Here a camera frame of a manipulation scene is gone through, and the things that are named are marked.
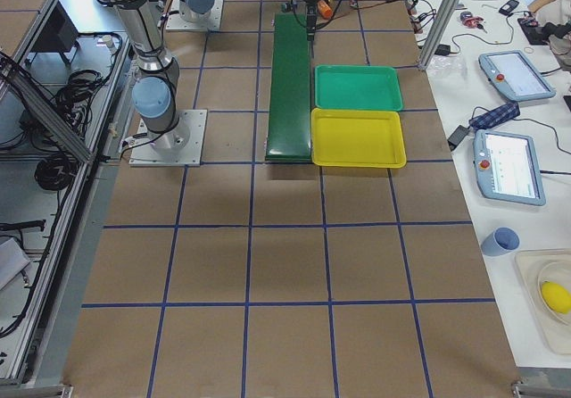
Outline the plain orange cylinder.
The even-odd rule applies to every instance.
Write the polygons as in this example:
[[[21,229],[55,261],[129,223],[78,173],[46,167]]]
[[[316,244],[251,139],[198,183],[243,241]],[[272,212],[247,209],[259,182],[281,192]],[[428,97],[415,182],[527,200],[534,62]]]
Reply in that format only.
[[[318,2],[318,12],[325,20],[330,20],[333,16],[333,10],[326,0],[320,0]]]

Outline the green plastic tray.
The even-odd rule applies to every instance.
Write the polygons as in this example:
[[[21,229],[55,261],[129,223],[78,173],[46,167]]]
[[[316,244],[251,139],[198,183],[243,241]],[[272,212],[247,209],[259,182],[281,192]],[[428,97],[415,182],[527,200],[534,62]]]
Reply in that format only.
[[[315,105],[322,109],[389,111],[403,108],[395,68],[366,65],[318,65]]]

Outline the green conveyor belt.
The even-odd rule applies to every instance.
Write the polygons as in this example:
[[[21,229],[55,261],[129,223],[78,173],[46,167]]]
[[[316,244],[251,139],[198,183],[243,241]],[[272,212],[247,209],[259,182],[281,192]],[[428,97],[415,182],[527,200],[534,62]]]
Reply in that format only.
[[[274,18],[265,160],[309,162],[310,52],[303,25],[292,14]]]

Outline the yellow plastic tray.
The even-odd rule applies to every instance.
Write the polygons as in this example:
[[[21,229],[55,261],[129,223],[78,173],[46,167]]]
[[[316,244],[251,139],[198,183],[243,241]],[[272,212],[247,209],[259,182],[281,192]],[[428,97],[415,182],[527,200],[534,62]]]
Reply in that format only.
[[[407,163],[398,112],[315,108],[310,132],[318,166],[400,169]]]

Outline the black power adapter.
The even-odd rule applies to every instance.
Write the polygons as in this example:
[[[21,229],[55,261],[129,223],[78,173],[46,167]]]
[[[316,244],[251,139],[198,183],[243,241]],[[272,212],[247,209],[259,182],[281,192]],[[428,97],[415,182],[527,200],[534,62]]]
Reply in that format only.
[[[465,137],[469,134],[470,128],[463,125],[458,125],[454,131],[448,136],[447,143],[451,152],[461,144]]]

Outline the upper teach pendant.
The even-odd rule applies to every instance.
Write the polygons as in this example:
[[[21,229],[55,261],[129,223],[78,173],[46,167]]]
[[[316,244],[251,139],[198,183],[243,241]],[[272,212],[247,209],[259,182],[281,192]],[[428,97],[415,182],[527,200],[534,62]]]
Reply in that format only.
[[[551,99],[556,94],[522,51],[480,54],[478,64],[491,85],[507,100]]]

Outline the teach pendant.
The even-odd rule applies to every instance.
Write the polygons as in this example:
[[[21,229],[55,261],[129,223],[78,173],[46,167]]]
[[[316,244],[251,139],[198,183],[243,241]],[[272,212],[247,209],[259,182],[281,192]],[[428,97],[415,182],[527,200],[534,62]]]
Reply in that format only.
[[[476,183],[483,197],[532,206],[546,204],[531,137],[479,129],[473,149]]]
[[[480,54],[478,64],[491,85],[507,100],[551,99],[556,94],[522,51]]]

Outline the blue plaid pouch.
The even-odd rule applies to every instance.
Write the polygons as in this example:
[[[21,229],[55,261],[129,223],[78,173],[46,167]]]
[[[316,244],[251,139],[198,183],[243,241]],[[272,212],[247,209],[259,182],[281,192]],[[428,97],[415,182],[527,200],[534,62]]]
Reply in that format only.
[[[491,110],[477,106],[468,120],[468,126],[474,130],[492,129],[519,115],[519,104],[515,102],[509,102]]]

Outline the lower teach pendant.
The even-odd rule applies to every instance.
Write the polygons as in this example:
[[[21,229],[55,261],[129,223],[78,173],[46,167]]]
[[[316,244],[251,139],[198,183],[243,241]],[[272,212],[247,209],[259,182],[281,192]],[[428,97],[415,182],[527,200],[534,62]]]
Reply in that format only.
[[[483,197],[532,206],[546,204],[531,137],[479,129],[473,149],[476,183]]]

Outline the blue plastic cup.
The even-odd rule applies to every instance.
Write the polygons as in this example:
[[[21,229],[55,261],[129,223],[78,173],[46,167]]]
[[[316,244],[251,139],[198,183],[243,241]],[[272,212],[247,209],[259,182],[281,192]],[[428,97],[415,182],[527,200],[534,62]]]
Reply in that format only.
[[[486,256],[501,256],[511,253],[520,246],[520,238],[511,228],[496,228],[481,243],[481,250]]]

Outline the beige tray with bowl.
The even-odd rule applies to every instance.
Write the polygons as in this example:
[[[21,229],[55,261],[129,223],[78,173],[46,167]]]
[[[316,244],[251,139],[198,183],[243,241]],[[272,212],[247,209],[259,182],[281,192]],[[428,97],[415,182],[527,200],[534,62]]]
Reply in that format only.
[[[570,354],[570,250],[521,251],[517,271],[548,347]]]

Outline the yellow lemon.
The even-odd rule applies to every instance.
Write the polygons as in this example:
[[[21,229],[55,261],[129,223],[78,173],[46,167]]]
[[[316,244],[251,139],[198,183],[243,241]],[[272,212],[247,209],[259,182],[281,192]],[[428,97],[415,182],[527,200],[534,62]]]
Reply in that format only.
[[[546,281],[541,284],[540,291],[551,310],[561,314],[570,312],[570,293],[562,285]]]

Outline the aluminium frame post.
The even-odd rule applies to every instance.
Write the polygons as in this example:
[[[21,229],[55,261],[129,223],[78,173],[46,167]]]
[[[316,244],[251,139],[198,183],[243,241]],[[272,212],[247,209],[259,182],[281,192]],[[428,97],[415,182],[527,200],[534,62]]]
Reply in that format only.
[[[420,50],[418,58],[418,68],[426,70],[432,58],[434,57],[436,48],[439,46],[443,33],[448,26],[452,13],[454,12],[459,0],[442,0],[438,8],[434,24],[430,29],[428,37]]]

